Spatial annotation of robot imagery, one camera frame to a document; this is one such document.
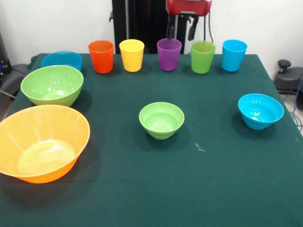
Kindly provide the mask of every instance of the large orange bowl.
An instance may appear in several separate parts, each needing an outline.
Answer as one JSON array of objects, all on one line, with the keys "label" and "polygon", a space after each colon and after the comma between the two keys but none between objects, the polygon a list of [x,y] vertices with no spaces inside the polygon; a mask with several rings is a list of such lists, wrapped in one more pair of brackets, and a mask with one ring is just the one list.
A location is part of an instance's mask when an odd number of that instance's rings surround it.
[{"label": "large orange bowl", "polygon": [[0,173],[30,183],[64,176],[88,143],[89,123],[61,105],[21,110],[0,123]]}]

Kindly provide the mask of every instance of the bowl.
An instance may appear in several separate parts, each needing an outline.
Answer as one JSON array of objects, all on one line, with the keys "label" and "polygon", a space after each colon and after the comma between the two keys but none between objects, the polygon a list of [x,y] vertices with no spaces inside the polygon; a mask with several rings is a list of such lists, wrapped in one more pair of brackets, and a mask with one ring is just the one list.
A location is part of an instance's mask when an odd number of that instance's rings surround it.
[{"label": "bowl", "polygon": [[21,91],[36,105],[71,106],[83,84],[82,73],[69,66],[48,66],[28,74]]},{"label": "bowl", "polygon": [[80,54],[71,51],[59,51],[45,56],[41,61],[42,67],[52,65],[66,65],[81,71],[82,57]]},{"label": "bowl", "polygon": [[30,183],[59,179],[74,166],[89,140],[89,123],[61,105],[21,110],[0,122],[0,173]]},{"label": "bowl", "polygon": [[247,126],[256,130],[269,127],[284,115],[284,109],[277,100],[262,94],[243,96],[238,107]]},{"label": "bowl", "polygon": [[184,123],[184,113],[171,103],[158,102],[145,106],[139,113],[139,121],[155,139],[171,137]]}]

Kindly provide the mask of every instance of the large green bowl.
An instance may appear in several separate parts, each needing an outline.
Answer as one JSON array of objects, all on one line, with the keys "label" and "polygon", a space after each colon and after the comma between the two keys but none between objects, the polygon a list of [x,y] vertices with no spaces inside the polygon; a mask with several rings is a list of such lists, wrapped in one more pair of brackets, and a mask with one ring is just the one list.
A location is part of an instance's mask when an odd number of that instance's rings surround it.
[{"label": "large green bowl", "polygon": [[36,105],[71,106],[80,94],[83,80],[77,69],[54,65],[28,74],[21,83],[21,91]]},{"label": "large green bowl", "polygon": [[184,123],[184,113],[171,103],[151,103],[139,113],[139,121],[155,139],[171,137]]}]

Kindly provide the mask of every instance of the light blue cup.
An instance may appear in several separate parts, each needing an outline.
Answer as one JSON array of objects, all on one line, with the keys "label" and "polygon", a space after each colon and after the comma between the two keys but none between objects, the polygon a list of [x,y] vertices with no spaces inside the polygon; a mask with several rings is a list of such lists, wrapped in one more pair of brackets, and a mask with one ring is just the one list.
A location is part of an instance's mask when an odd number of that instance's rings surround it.
[{"label": "light blue cup", "polygon": [[67,65],[81,71],[82,57],[80,54],[71,51],[59,51],[45,56],[41,66]]},{"label": "light blue cup", "polygon": [[223,43],[222,68],[228,72],[239,70],[247,45],[240,40],[226,40]]},{"label": "light blue cup", "polygon": [[243,96],[238,107],[246,125],[256,130],[269,127],[284,115],[284,109],[277,100],[262,94]]}]

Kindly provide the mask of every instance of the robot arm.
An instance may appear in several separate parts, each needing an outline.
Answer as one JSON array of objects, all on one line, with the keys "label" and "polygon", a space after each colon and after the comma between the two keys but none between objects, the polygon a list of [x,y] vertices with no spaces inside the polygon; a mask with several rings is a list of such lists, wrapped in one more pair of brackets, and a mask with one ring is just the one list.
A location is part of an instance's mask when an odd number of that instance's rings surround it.
[{"label": "robot arm", "polygon": [[199,17],[205,17],[211,5],[212,0],[166,0],[166,10],[169,15],[167,38],[173,38],[175,29],[173,17],[181,15],[187,19],[190,19],[190,17],[194,19],[188,34],[188,40],[193,40]]}]

